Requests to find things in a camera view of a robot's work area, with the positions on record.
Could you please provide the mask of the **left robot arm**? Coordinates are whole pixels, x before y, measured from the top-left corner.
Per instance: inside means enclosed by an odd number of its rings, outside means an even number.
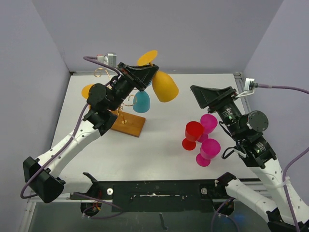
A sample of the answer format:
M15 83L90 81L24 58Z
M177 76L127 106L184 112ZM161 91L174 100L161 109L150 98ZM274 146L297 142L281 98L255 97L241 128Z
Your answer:
M159 67L156 65L129 66L119 63L121 77L115 76L108 84L94 84L88 94L87 113L81 112L74 130L36 159L23 162L26 186L44 203L50 203L64 193L82 193L92 199L98 194L96 179L88 173L81 177L61 177L62 170L86 146L103 136L114 124L113 114L133 89L144 91Z

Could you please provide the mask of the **blue wine glass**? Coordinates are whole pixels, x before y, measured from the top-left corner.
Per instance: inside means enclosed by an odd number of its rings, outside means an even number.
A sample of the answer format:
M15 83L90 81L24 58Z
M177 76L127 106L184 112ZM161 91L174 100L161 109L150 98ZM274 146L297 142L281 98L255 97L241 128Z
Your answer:
M137 91L133 98L133 110L137 113L146 113L150 109L150 97L146 91Z

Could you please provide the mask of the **yellow wine glass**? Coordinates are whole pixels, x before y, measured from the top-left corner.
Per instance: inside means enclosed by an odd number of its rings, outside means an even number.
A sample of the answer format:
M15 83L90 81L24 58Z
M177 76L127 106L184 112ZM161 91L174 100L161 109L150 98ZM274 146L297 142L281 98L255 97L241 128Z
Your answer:
M89 85L83 87L83 89L82 89L81 95L82 95L82 97L85 98L86 100L87 100L88 97L89 97L89 91L90 91L90 89L91 89L92 86L93 86L93 84L89 84Z

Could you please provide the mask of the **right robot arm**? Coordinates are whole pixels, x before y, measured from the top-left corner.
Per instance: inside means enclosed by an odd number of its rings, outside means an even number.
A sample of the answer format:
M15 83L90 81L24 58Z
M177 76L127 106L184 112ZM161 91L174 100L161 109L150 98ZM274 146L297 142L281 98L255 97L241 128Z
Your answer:
M200 108L217 113L225 132L235 141L234 151L262 182L270 198L243 184L233 174L226 172L215 180L219 197L229 196L242 202L267 223L272 232L307 232L309 206L300 198L282 169L278 157L263 131L268 118L260 111L242 114L235 105L239 97L232 87L223 89L190 87Z

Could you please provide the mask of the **red wine glass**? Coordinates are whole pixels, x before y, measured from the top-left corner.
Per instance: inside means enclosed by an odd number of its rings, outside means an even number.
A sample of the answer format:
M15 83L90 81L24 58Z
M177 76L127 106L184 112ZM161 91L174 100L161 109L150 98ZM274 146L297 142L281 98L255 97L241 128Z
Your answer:
M197 121L190 121L185 126L185 138L182 141L182 146L185 150L194 150L196 141L202 136L204 127Z

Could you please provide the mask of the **orange wine glass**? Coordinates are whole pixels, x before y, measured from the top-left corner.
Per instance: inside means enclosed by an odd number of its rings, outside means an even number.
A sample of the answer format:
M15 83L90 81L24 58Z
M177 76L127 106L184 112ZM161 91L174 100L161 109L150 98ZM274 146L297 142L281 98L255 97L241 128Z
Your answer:
M153 66L153 60L157 57L158 51L151 50L142 55L138 61L138 66ZM179 89L170 75L163 71L157 71L152 80L153 90L160 102L170 102L179 94Z

